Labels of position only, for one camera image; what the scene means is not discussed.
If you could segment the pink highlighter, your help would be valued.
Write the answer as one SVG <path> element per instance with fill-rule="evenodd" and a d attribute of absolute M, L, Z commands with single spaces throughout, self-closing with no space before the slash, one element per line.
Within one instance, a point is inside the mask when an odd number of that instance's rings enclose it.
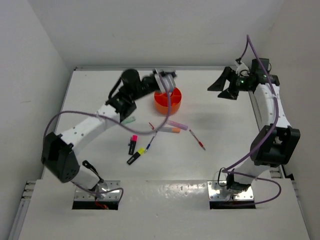
<path fill-rule="evenodd" d="M 135 148 L 136 148 L 136 144 L 137 144 L 137 141 L 138 141 L 138 136 L 137 135 L 132 135 L 132 137 L 130 138 L 130 142 L 129 142 L 129 151 L 128 151 L 128 154 L 129 155 L 133 155 L 134 152 L 135 152 Z"/>

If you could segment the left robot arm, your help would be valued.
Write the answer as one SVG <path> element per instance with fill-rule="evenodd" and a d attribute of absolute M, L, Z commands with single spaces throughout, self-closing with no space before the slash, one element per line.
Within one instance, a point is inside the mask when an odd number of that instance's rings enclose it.
<path fill-rule="evenodd" d="M 79 124 L 62 132 L 44 133 L 41 162 L 61 183 L 71 182 L 80 189 L 93 193 L 102 178 L 92 167 L 78 162 L 79 153 L 106 130 L 122 124 L 137 108 L 135 101 L 153 92 L 167 96 L 175 89 L 174 71 L 153 70 L 140 77 L 135 69 L 124 70 L 108 95 L 107 101 Z"/>

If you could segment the purple highlighter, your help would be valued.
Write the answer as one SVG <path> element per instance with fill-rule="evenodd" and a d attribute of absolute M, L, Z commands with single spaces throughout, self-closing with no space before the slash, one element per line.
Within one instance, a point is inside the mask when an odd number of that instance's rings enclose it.
<path fill-rule="evenodd" d="M 176 122 L 176 121 L 168 120 L 167 124 L 172 126 L 172 127 L 179 128 L 179 129 L 182 129 L 182 130 L 185 130 L 185 131 L 188 130 L 188 126 L 187 125 L 179 123 L 179 122 Z"/>

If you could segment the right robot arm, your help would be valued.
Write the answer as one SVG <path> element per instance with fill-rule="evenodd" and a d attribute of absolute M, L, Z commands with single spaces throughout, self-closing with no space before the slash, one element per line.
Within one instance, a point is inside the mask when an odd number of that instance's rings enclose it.
<path fill-rule="evenodd" d="M 223 169 L 227 174 L 224 187 L 232 192 L 247 190 L 262 173 L 280 165 L 286 165 L 301 137 L 286 118 L 280 99 L 280 80 L 270 74 L 267 58 L 253 59 L 251 67 L 236 62 L 236 69 L 223 69 L 208 91 L 219 92 L 218 97 L 236 100 L 240 92 L 253 95 L 260 118 L 259 133 L 250 146 L 244 160 Z"/>

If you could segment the orange highlighter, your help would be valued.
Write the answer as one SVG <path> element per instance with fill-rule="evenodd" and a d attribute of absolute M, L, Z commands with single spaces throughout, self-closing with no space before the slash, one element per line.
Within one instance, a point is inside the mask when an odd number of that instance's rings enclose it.
<path fill-rule="evenodd" d="M 162 127 L 158 130 L 159 132 L 165 132 L 165 133 L 180 133 L 181 129 L 178 127 Z"/>

